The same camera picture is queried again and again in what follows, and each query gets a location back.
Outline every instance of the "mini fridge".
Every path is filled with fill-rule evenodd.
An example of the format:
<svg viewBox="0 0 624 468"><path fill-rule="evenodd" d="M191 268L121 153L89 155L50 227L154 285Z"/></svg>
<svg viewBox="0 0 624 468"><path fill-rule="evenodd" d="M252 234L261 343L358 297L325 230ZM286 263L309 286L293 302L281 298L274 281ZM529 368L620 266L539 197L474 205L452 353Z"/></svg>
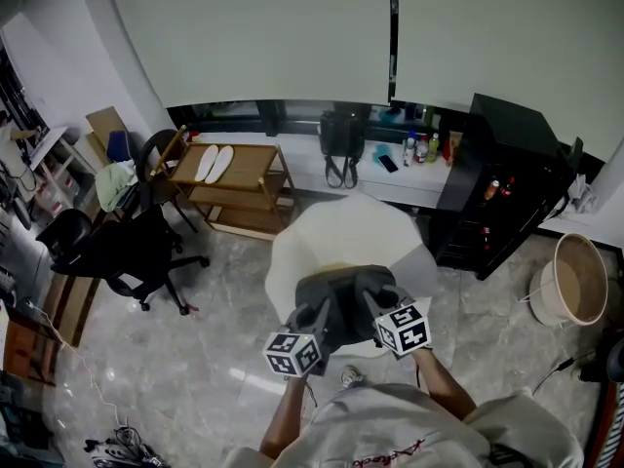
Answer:
<svg viewBox="0 0 624 468"><path fill-rule="evenodd" d="M429 226L438 265L489 276L566 195L582 145L566 151L540 112L475 94Z"/></svg>

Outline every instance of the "gray tile floor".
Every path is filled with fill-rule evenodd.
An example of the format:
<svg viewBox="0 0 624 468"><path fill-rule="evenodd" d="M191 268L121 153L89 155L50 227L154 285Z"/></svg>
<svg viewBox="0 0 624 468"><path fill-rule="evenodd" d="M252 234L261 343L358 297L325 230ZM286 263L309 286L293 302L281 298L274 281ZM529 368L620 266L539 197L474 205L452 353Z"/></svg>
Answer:
<svg viewBox="0 0 624 468"><path fill-rule="evenodd" d="M171 223L175 214L167 213ZM279 402L284 381L271 374L260 350L278 327L264 292L271 245L213 232L194 235L182 222L184 255L207 254L212 266L189 266L174 274L180 294L200 311L182 318L164 291L143 313L102 283L80 351L105 399L119 407L142 438L174 466L213 467L232 446L257 447ZM592 348L602 325L551 329L537 323L526 304L532 273L554 252L556 241L529 238L484 282L471 274L440 269L440 289L429 315L434 348L477 403L522 387L534 387L552 367ZM615 255L604 254L615 279ZM619 290L611 290L619 301ZM332 358L325 377L311 385L322 404L339 389L344 364L358 366L372 381L415 383L409 360ZM85 439L105 439L115 420L103 406L82 364L68 350L58 362L58 387L47 389L44 408L67 465L89 466ZM585 443L598 387L553 375L535 399ZM308 398L303 416L314 406Z"/></svg>

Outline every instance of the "black office chair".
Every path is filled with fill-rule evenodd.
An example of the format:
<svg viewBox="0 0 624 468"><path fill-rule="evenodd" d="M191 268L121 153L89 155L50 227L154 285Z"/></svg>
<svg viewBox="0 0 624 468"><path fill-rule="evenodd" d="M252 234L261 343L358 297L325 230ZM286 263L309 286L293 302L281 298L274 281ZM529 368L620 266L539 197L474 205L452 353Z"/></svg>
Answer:
<svg viewBox="0 0 624 468"><path fill-rule="evenodd" d="M89 218L78 210L66 210L37 236L50 251L52 270L75 277L93 277L106 281L122 296L139 300L143 311L149 310L147 297L167 287L179 308L187 315L188 305L182 303L169 271L198 262L208 267L205 256L172 260L172 248L179 248L179 237L163 217L160 206L151 206L127 222L107 221L96 230ZM131 288L120 277L129 274L142 284Z"/></svg>
<svg viewBox="0 0 624 468"><path fill-rule="evenodd" d="M174 184L169 182L168 177L163 173L156 174L153 178L150 179L151 168L149 166L149 155L154 149L156 149L159 156L161 156L175 136L175 130L161 130L145 143L145 145L140 150L138 159L136 160L136 177L138 178L138 181L141 182L141 185L143 187L148 188L151 194L149 198L150 203L154 203L156 205L164 205L165 203L169 203L171 201L172 205L174 205L174 208L188 224L191 230L197 233L195 225L193 225L193 222L191 222L184 214L176 201L176 196L179 194L179 189ZM181 142L178 142L171 149L167 157L168 159L164 163L167 164L171 161L179 160L183 152L184 146Z"/></svg>

